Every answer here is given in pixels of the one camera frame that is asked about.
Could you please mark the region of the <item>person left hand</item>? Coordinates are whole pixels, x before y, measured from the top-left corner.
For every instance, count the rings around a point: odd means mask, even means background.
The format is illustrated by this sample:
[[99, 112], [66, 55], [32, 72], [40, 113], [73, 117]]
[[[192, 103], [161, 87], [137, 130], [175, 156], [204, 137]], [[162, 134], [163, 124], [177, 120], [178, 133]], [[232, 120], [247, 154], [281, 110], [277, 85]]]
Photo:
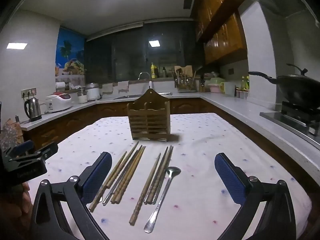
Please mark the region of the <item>person left hand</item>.
[[31, 239], [33, 204], [29, 191], [27, 182], [1, 190], [1, 239]]

